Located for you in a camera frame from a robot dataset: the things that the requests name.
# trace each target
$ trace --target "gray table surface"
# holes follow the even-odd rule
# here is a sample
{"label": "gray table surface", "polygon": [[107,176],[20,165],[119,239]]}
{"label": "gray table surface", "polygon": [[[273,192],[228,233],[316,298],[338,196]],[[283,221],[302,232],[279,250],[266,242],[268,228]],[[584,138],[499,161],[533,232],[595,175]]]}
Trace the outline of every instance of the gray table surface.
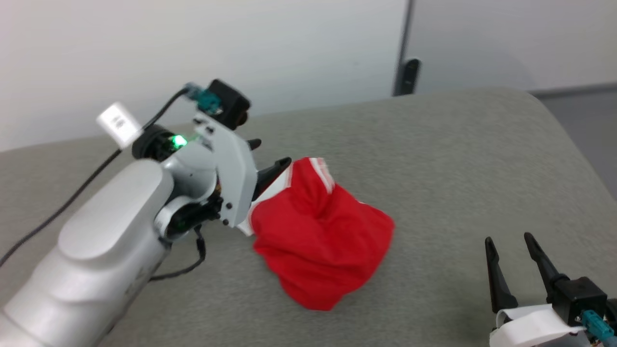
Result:
{"label": "gray table surface", "polygon": [[[263,139],[255,154],[262,167],[284,156],[324,157],[339,184],[388,213],[397,228],[384,262],[331,312],[308,311],[285,295],[253,239],[211,225],[206,263],[148,285],[103,346],[486,346],[494,326],[486,236],[519,302],[545,297],[524,232],[559,270],[617,295],[617,206],[560,124],[526,93],[491,88],[288,112],[250,119],[239,133]],[[109,139],[95,138],[0,153],[0,252],[113,150]],[[130,160],[123,154],[70,210]],[[68,216],[0,269],[0,305]],[[196,257],[187,238],[161,271]]]}

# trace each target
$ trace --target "red fabric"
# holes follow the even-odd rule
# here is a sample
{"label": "red fabric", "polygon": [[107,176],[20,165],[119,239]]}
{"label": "red fabric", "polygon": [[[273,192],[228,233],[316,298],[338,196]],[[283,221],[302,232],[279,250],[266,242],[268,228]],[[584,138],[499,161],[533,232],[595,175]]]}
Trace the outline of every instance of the red fabric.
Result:
{"label": "red fabric", "polygon": [[256,205],[250,216],[255,250],[285,292],[307,309],[328,311],[360,288],[392,239],[388,215],[332,185],[329,194],[309,158],[301,159],[292,165],[289,187]]}

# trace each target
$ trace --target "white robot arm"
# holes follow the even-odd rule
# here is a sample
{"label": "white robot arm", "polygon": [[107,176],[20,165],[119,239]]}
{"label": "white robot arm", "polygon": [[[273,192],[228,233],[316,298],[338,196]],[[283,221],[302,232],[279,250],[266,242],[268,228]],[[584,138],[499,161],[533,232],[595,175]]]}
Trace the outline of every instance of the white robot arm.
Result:
{"label": "white robot arm", "polygon": [[191,141],[156,125],[133,144],[133,162],[64,225],[58,243],[0,312],[0,347],[96,346],[152,278],[171,244],[207,220],[230,227],[291,163],[257,171],[233,130],[250,104],[215,80],[194,85]]}
{"label": "white robot arm", "polygon": [[529,254],[540,270],[547,303],[518,307],[499,267],[499,255],[491,238],[486,238],[491,303],[497,314],[496,328],[489,336],[490,347],[616,347],[617,301],[589,278],[570,280],[557,272],[530,233],[524,235]]}

